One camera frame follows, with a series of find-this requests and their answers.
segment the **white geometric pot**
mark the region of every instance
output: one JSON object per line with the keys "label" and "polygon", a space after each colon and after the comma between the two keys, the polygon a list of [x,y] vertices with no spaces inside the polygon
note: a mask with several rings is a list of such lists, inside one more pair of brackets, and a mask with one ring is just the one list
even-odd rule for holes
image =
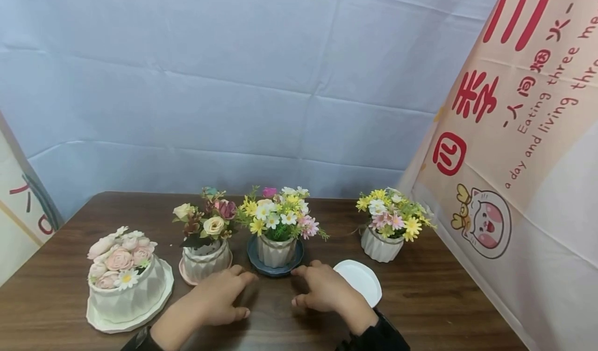
{"label": "white geometric pot", "polygon": [[[203,248],[215,248],[207,255],[200,255]],[[233,253],[228,246],[227,240],[218,240],[212,245],[204,246],[198,250],[189,247],[183,248],[183,259],[181,272],[183,278],[190,285],[197,285],[200,281],[214,272],[220,272],[229,268],[233,261]]]}
{"label": "white geometric pot", "polygon": [[89,284],[88,304],[102,320],[124,323],[145,315],[160,301],[166,288],[166,272],[156,255],[131,288],[100,289]]}
{"label": "white geometric pot", "polygon": [[374,233],[370,228],[366,228],[361,236],[361,248],[367,256],[379,263],[388,263],[397,257],[401,250],[405,238],[384,238],[378,233]]}
{"label": "white geometric pot", "polygon": [[297,240],[294,238],[276,242],[265,236],[260,236],[258,238],[258,257],[264,265],[270,268],[284,267],[295,256],[296,243]]}

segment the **banner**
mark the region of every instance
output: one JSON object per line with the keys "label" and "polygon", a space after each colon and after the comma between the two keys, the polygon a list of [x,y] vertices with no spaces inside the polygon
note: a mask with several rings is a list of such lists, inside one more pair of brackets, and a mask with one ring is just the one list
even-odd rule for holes
{"label": "banner", "polygon": [[62,225],[0,115],[0,286]]}
{"label": "banner", "polygon": [[598,344],[598,0],[499,0],[400,190],[531,350]]}

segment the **flower arrangement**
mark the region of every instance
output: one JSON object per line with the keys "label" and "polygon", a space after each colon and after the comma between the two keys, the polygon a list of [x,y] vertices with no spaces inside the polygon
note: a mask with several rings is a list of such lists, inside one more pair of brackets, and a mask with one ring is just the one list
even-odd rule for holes
{"label": "flower arrangement", "polygon": [[87,279],[91,285],[100,289],[131,288],[150,265],[157,243],[142,232],[126,233],[128,229],[121,226],[89,249],[87,258],[93,260],[93,264]]}
{"label": "flower arrangement", "polygon": [[204,210],[198,206],[185,203],[173,210],[175,217],[172,222],[184,222],[183,233],[185,240],[181,247],[200,248],[212,244],[218,239],[230,238],[236,230],[233,221],[237,214],[235,202],[223,197],[226,191],[214,188],[203,188],[201,198],[204,200]]}
{"label": "flower arrangement", "polygon": [[264,188],[264,199],[255,200],[259,186],[254,186],[251,193],[245,195],[243,205],[239,206],[237,221],[249,227],[252,234],[264,236],[272,241],[286,241],[290,238],[309,239],[318,234],[326,240],[328,235],[319,228],[319,222],[309,215],[305,198],[309,191],[298,187],[282,188],[280,193],[275,188]]}
{"label": "flower arrangement", "polygon": [[436,228],[426,217],[433,216],[430,210],[392,188],[373,190],[369,195],[362,193],[357,209],[370,213],[369,228],[384,238],[405,237],[406,241],[413,242],[422,226]]}

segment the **light blue backdrop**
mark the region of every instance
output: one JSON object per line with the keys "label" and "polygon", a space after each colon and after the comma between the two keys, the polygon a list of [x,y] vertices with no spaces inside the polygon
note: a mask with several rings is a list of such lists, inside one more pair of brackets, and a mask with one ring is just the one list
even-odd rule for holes
{"label": "light blue backdrop", "polygon": [[65,218],[107,190],[394,185],[496,0],[0,0],[0,108]]}

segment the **brown table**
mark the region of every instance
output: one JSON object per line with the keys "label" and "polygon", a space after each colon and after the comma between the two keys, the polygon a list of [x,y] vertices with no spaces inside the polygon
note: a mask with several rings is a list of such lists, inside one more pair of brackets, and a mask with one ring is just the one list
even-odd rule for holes
{"label": "brown table", "polygon": [[[86,322],[87,250],[121,225],[158,242],[156,253],[174,271],[167,306],[190,290],[178,273],[181,226],[172,209],[197,195],[103,193],[91,199],[0,288],[0,350],[119,350],[133,333],[106,335]],[[310,199],[312,215],[331,235],[305,242],[304,262],[334,265],[353,259],[374,270],[382,284],[378,308],[402,332],[412,350],[525,350],[492,304],[436,234],[423,233],[405,244],[396,260],[380,264],[367,257],[357,233],[365,220],[353,200]],[[249,233],[231,241],[233,263],[251,269]],[[298,313],[291,299],[304,290],[298,279],[261,277],[240,301],[251,319],[203,328],[185,350],[334,350],[347,336],[333,313]]]}

